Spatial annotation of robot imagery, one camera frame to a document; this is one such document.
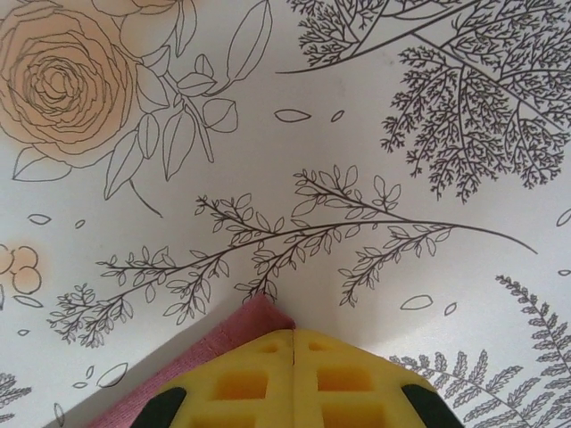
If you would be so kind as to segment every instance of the yellow object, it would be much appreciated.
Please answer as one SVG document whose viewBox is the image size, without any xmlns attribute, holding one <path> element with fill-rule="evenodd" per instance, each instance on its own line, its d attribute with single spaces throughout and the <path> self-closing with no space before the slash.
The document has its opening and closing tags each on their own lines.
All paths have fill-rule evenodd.
<svg viewBox="0 0 571 428">
<path fill-rule="evenodd" d="M 133 426 L 461 426 L 459 423 L 425 424 L 417 406 L 413 407 L 408 395 L 403 393 L 401 388 L 405 385 L 420 386 L 431 395 L 435 393 L 424 378 L 384 358 L 324 334 L 281 330 L 246 343 L 166 383 L 159 395 L 174 390 L 182 393 L 181 404 L 176 405 L 176 414 L 172 413 L 174 418 L 169 417 L 164 425 L 155 422 Z"/>
</svg>

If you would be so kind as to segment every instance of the pink fabric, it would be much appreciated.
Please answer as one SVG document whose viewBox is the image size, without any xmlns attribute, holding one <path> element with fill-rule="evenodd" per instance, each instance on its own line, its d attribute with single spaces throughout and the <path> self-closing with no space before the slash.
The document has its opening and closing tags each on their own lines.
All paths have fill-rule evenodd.
<svg viewBox="0 0 571 428">
<path fill-rule="evenodd" d="M 262 294 L 256 295 L 198 343 L 95 419 L 89 428 L 129 428 L 145 403 L 167 381 L 264 334 L 292 328 L 295 328 L 292 318 L 281 313 Z"/>
</svg>

